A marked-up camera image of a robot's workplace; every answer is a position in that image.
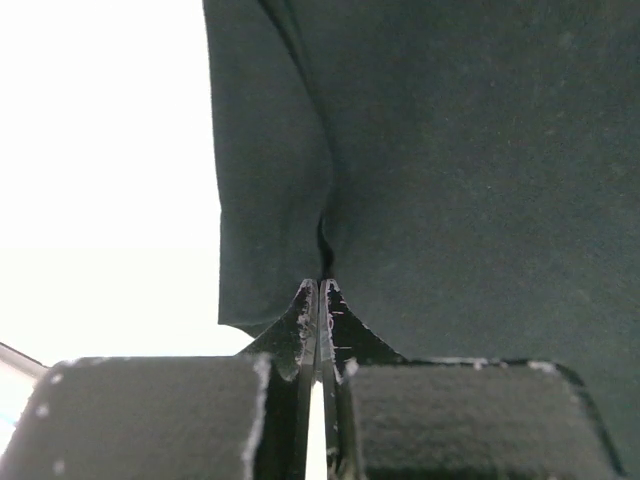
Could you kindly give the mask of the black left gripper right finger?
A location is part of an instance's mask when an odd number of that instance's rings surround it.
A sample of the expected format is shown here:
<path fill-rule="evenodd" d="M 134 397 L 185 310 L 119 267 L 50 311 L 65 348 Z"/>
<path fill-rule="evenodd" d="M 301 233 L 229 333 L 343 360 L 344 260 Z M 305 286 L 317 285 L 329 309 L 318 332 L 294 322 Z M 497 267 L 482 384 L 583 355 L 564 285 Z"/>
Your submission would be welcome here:
<path fill-rule="evenodd" d="M 541 360 L 409 360 L 319 290 L 332 479 L 621 479 L 584 382 Z"/>

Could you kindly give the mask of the black t shirt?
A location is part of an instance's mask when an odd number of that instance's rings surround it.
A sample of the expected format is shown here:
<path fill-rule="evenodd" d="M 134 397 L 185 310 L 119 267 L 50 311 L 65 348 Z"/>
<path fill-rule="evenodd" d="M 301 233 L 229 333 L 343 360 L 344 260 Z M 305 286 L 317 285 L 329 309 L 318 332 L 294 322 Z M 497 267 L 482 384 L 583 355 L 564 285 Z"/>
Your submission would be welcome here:
<path fill-rule="evenodd" d="M 410 357 L 553 359 L 639 475 L 639 5 L 208 1 L 219 322 L 330 277 Z"/>

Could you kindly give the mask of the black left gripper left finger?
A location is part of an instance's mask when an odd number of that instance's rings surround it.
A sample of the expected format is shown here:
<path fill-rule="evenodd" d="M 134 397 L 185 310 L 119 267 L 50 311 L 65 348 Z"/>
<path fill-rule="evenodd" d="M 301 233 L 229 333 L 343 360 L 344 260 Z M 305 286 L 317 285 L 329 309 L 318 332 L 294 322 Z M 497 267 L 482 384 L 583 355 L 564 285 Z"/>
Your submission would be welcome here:
<path fill-rule="evenodd" d="M 301 479 L 318 287 L 233 356 L 94 357 L 37 382 L 1 457 L 14 480 Z"/>

